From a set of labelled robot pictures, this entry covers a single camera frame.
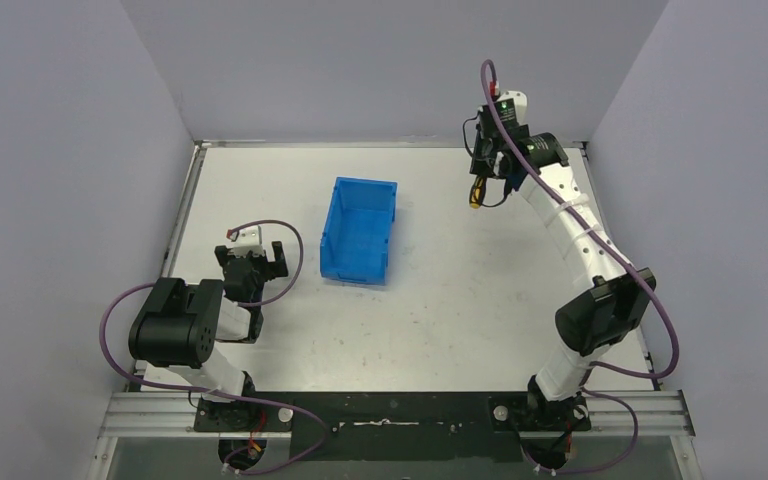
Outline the black yellow screwdriver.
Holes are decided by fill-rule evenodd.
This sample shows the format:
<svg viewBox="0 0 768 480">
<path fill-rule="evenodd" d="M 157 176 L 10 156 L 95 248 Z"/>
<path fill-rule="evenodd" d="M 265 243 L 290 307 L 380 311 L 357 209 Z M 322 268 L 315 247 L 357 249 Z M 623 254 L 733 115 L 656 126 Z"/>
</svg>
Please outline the black yellow screwdriver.
<svg viewBox="0 0 768 480">
<path fill-rule="evenodd" d="M 484 206 L 486 194 L 486 177 L 476 176 L 469 191 L 469 205 L 473 209 L 479 209 Z"/>
</svg>

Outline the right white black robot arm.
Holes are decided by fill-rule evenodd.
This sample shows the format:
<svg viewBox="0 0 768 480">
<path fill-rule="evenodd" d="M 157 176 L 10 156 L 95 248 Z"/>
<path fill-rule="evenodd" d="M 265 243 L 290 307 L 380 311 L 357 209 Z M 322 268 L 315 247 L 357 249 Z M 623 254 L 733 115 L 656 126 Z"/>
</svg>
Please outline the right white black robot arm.
<svg viewBox="0 0 768 480">
<path fill-rule="evenodd" d="M 478 110 L 470 203 L 482 206 L 487 181 L 503 181 L 505 197 L 519 194 L 538 215 L 579 291 L 556 311 L 559 344 L 529 380 L 524 406 L 511 407 L 509 417 L 536 430 L 581 428 L 587 423 L 583 384 L 597 362 L 638 328 L 655 278 L 613 250 L 566 150 L 550 133 L 531 134 L 524 111 L 512 96 Z"/>
</svg>

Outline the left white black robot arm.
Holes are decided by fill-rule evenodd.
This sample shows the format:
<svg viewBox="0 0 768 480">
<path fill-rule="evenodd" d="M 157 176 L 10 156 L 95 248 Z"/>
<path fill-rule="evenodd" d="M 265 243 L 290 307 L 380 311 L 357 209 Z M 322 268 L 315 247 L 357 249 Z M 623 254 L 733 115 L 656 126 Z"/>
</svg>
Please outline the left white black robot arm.
<svg viewBox="0 0 768 480">
<path fill-rule="evenodd" d="M 283 245 L 220 245 L 214 254 L 223 277 L 189 285 L 161 278 L 132 323 L 128 347 L 136 360 L 167 368 L 201 388 L 197 422 L 207 431 L 249 431 L 265 424 L 265 407 L 249 397 L 251 376 L 221 354 L 220 343 L 253 344 L 264 322 L 264 286 L 288 276 Z"/>
</svg>

